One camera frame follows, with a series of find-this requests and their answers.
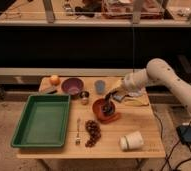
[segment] white mug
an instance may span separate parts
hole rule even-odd
[[[132,132],[120,138],[120,146],[123,151],[141,148],[144,140],[139,131]]]

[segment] green tray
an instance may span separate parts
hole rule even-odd
[[[65,143],[70,96],[29,96],[11,146],[61,147]]]

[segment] gray floor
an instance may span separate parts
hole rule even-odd
[[[10,141],[14,129],[20,118],[21,111],[24,107],[26,96],[22,94],[7,95],[4,101],[0,101],[0,171],[17,171],[17,170],[45,170],[37,161],[30,159],[17,159],[17,149],[10,147]],[[180,106],[167,104],[153,104],[154,112],[163,122],[163,144],[169,153],[172,146],[177,142],[178,137],[175,132],[175,126],[189,120],[189,115]],[[176,147],[170,158],[170,163],[174,167],[181,160],[191,156],[186,146],[181,144]],[[46,160],[53,170],[60,171],[126,171],[133,170],[136,165],[135,160],[131,159],[114,159],[114,160]],[[149,159],[142,171],[160,170],[164,159]],[[183,164],[180,169],[184,171],[191,170],[191,161]]]

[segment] pink bowl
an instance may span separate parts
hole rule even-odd
[[[76,97],[79,93],[83,90],[84,83],[79,78],[68,78],[65,80],[62,85],[61,89],[64,93],[70,94],[72,97]]]

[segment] paper cup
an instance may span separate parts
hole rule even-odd
[[[127,134],[120,138],[120,146],[123,151],[139,149],[144,145],[144,140],[139,131]]]

